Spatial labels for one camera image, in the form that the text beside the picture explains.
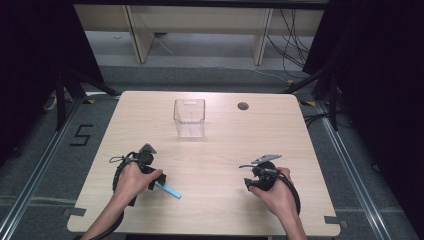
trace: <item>wooden table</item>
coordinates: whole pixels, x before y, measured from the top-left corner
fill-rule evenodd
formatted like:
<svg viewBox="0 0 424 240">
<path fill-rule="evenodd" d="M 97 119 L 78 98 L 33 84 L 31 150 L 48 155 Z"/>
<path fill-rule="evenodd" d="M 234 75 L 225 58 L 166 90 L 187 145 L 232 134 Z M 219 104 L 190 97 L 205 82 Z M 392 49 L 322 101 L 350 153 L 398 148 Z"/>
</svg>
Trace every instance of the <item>wooden table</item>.
<svg viewBox="0 0 424 240">
<path fill-rule="evenodd" d="M 203 138 L 179 138 L 173 121 L 175 99 L 205 99 Z M 237 105 L 245 102 L 247 110 Z M 281 154 L 276 166 L 291 169 L 302 202 L 301 219 L 307 235 L 336 236 L 338 224 L 324 216 L 335 212 L 297 100 L 292 95 L 125 92 L 99 147 L 76 208 L 70 231 L 83 232 L 112 195 L 119 163 L 114 156 L 138 151 L 150 143 L 157 154 L 152 167 L 164 169 L 167 185 L 182 194 L 174 198 L 159 188 L 138 196 L 127 207 L 117 232 L 196 235 L 284 235 L 277 218 L 248 192 L 250 164 L 264 154 Z"/>
</svg>

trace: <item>light blue marker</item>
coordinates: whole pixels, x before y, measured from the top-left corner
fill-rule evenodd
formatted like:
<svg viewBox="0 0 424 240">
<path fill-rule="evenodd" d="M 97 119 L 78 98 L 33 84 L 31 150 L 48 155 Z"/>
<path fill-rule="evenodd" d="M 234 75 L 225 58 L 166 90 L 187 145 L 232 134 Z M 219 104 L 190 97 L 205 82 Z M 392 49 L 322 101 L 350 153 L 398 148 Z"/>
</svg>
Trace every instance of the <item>light blue marker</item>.
<svg viewBox="0 0 424 240">
<path fill-rule="evenodd" d="M 179 194 L 177 191 L 175 191 L 174 189 L 166 186 L 166 185 L 160 185 L 160 183 L 158 183 L 157 181 L 155 182 L 155 185 L 158 186 L 160 189 L 164 190 L 165 192 L 171 194 L 172 196 L 180 199 L 181 198 L 181 194 Z"/>
</svg>

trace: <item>aluminum rail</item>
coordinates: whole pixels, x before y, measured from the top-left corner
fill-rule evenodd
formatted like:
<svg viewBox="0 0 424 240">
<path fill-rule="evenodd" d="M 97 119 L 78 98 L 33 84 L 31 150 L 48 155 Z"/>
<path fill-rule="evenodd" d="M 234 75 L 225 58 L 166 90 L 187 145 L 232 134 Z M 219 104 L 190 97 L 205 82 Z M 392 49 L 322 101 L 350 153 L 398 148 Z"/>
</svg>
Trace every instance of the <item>aluminum rail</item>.
<svg viewBox="0 0 424 240">
<path fill-rule="evenodd" d="M 320 113 L 327 112 L 324 104 L 322 102 L 317 102 L 317 106 Z M 393 239 L 390 235 L 386 223 L 384 222 L 383 217 L 381 216 L 377 206 L 372 200 L 368 190 L 365 187 L 364 182 L 362 181 L 358 171 L 356 170 L 355 164 L 350 158 L 350 155 L 343 144 L 342 139 L 337 131 L 334 131 L 331 126 L 330 121 L 327 118 L 323 119 L 324 126 L 327 130 L 328 135 L 339 155 L 340 161 L 346 171 L 346 174 L 352 184 L 353 190 L 358 197 L 358 200 L 364 210 L 366 217 L 370 223 L 372 230 L 377 239 L 381 240 L 390 240 Z"/>
<path fill-rule="evenodd" d="M 12 237 L 13 232 L 24 215 L 32 196 L 40 185 L 40 182 L 43 179 L 43 176 L 45 175 L 61 140 L 66 134 L 75 112 L 77 111 L 78 107 L 81 106 L 81 104 L 82 99 L 75 99 L 71 103 L 71 106 L 68 110 L 68 116 L 62 128 L 54 133 L 49 145 L 41 156 L 25 187 L 16 198 L 16 201 L 14 202 L 12 208 L 9 210 L 7 216 L 3 219 L 0 227 L 0 237 L 2 240 L 8 240 Z"/>
</svg>

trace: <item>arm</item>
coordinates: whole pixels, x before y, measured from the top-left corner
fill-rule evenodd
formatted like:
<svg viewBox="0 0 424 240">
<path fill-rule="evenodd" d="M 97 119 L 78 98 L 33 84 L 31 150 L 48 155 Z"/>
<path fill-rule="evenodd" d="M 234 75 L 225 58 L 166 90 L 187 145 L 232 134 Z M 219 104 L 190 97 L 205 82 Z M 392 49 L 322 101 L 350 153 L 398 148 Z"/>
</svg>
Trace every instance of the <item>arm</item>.
<svg viewBox="0 0 424 240">
<path fill-rule="evenodd" d="M 91 239 L 106 231 L 118 220 L 129 202 L 146 190 L 149 183 L 158 178 L 162 172 L 161 169 L 158 169 L 150 174 L 143 174 L 136 163 L 126 165 L 119 176 L 118 184 L 109 203 L 81 239 Z"/>
<path fill-rule="evenodd" d="M 286 175 L 290 180 L 289 169 L 279 167 L 277 170 Z M 262 191 L 253 186 L 249 187 L 249 190 L 265 203 L 272 214 L 277 216 L 288 239 L 306 239 L 302 221 L 299 215 L 297 215 L 294 197 L 289 188 L 281 180 L 276 180 L 274 186 L 269 191 Z"/>
</svg>

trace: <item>clear plastic container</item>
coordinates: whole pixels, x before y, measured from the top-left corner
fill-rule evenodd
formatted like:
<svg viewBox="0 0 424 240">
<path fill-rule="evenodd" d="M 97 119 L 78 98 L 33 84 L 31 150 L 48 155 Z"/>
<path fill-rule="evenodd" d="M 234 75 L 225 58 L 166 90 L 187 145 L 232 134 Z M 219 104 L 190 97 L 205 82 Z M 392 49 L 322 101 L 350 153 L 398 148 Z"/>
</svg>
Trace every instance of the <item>clear plastic container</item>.
<svg viewBox="0 0 424 240">
<path fill-rule="evenodd" d="M 203 137 L 205 100 L 176 99 L 174 121 L 179 137 Z"/>
</svg>

